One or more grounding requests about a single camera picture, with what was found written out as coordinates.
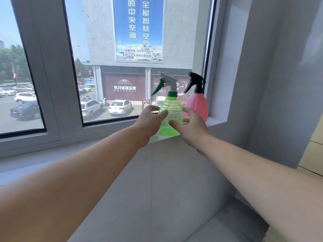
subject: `green trigger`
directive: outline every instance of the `green trigger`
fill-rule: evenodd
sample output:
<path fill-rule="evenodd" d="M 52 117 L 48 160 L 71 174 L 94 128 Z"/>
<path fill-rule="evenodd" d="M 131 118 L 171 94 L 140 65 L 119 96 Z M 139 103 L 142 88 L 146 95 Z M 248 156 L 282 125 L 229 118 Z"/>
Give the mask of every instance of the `green trigger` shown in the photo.
<path fill-rule="evenodd" d="M 161 88 L 163 88 L 165 83 L 166 83 L 166 82 L 163 80 L 163 78 L 160 78 L 160 80 L 159 80 L 159 84 L 158 84 L 158 86 L 157 86 L 156 90 L 152 93 L 152 96 L 153 96 L 154 94 L 156 94 L 156 93 L 157 93 Z"/>

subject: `glass pane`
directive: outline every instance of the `glass pane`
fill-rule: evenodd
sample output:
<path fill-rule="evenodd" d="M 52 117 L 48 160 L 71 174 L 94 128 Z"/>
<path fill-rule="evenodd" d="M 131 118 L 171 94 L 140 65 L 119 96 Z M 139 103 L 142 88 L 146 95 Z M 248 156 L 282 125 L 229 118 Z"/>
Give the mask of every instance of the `glass pane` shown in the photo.
<path fill-rule="evenodd" d="M 197 27 L 199 12 L 209 12 L 206 3 L 200 8 L 200 0 L 65 0 L 83 121 L 135 116 L 149 104 L 160 105 L 168 88 L 151 96 L 159 71 L 178 79 L 178 99 L 186 105 L 194 91 L 183 93 L 188 72 L 202 71 L 206 15 L 199 20 L 204 32 Z M 87 109 L 83 100 L 100 104 Z"/>
<path fill-rule="evenodd" d="M 0 135 L 44 129 L 11 1 L 0 7 Z"/>

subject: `car wheel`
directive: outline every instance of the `car wheel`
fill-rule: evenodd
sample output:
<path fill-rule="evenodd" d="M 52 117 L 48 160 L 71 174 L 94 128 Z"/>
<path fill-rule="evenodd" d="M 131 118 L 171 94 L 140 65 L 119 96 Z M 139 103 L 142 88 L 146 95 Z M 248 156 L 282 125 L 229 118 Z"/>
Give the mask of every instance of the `car wheel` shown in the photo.
<path fill-rule="evenodd" d="M 34 118 L 39 119 L 41 117 L 40 113 L 34 113 Z"/>

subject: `building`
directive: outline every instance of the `building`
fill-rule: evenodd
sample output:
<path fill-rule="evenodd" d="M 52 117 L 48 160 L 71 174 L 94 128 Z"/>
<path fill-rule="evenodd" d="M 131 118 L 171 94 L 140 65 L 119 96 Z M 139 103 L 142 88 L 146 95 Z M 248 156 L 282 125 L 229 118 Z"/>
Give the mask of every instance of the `building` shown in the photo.
<path fill-rule="evenodd" d="M 151 97 L 158 71 L 163 71 L 183 84 L 179 100 L 186 102 L 189 95 L 181 93 L 189 82 L 187 74 L 201 73 L 204 58 L 207 19 L 199 20 L 199 13 L 208 13 L 210 5 L 199 7 L 199 2 L 84 0 L 89 65 L 94 67 L 98 99 L 153 102 L 167 95 L 165 89 Z M 197 27 L 203 32 L 197 33 Z"/>

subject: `hand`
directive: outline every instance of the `hand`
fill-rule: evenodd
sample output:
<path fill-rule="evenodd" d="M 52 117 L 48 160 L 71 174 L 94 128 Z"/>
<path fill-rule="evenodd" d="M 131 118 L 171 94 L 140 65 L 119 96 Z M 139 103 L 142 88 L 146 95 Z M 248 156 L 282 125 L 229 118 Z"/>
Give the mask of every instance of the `hand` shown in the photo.
<path fill-rule="evenodd" d="M 190 115 L 190 117 L 184 117 L 184 125 L 176 121 L 169 121 L 169 125 L 182 135 L 188 145 L 199 151 L 203 140 L 209 136 L 209 130 L 202 117 L 192 108 L 183 107 L 183 111 Z"/>
<path fill-rule="evenodd" d="M 159 128 L 163 119 L 168 115 L 168 111 L 164 110 L 159 114 L 152 114 L 152 111 L 158 111 L 159 107 L 154 105 L 148 105 L 140 114 L 138 120 L 133 127 L 139 129 L 140 134 L 144 137 L 145 145 L 148 144 L 149 138 L 154 136 Z"/>

